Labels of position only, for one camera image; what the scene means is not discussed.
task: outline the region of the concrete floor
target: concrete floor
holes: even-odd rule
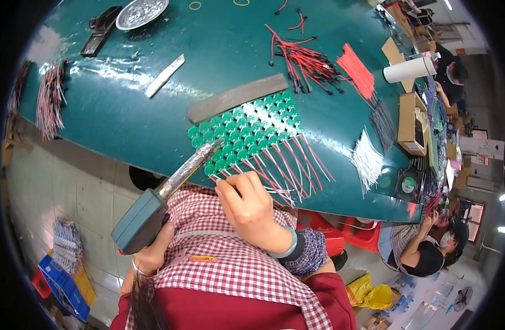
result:
[[[32,125],[26,127],[32,151],[16,148],[6,168],[11,220],[30,267],[52,247],[56,216],[74,221],[84,244],[85,270],[97,298],[91,314],[107,326],[117,315],[120,286],[131,265],[110,234],[142,194],[132,183],[128,165],[64,140],[42,142]],[[328,217],[335,222],[335,216]],[[339,274],[346,284],[370,273],[372,283],[392,283],[397,273],[380,254],[348,244],[348,261]],[[364,313],[358,319],[365,319]]]

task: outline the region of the checkered sleeve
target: checkered sleeve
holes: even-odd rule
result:
[[[293,261],[281,261],[281,263],[296,276],[308,276],[318,271],[328,258],[326,252],[326,237],[320,231],[311,228],[298,229],[305,240],[304,251]]]

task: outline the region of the cooling fan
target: cooling fan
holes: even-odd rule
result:
[[[419,204],[424,184],[425,175],[422,171],[415,168],[400,168],[394,197]]]
[[[465,287],[460,291],[458,291],[458,295],[454,300],[454,310],[457,312],[463,310],[467,306],[467,304],[471,301],[472,297],[473,297],[473,288],[471,287]]]

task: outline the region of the black shirt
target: black shirt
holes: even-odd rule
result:
[[[449,81],[447,77],[447,67],[452,62],[460,62],[460,58],[452,55],[449,50],[445,49],[439,43],[436,43],[436,52],[439,52],[441,55],[436,68],[436,81],[441,84],[443,92],[447,95],[447,99],[449,100],[449,105],[452,106],[463,97],[464,92],[463,86],[454,85]]]
[[[416,267],[403,265],[408,274],[417,277],[427,277],[441,269],[445,258],[434,244],[430,241],[422,241],[418,246],[418,251],[420,256],[419,263]],[[388,264],[397,268],[396,260],[394,259],[394,251],[392,251],[388,257]]]

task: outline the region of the face mask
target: face mask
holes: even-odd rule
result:
[[[447,78],[453,85],[455,85],[454,80],[452,80],[451,73],[449,72],[449,67],[450,65],[447,67]]]
[[[448,247],[449,244],[447,243],[447,241],[449,239],[452,239],[452,236],[451,236],[451,232],[450,231],[447,231],[445,234],[443,234],[443,236],[441,237],[441,240],[440,240],[440,247]]]

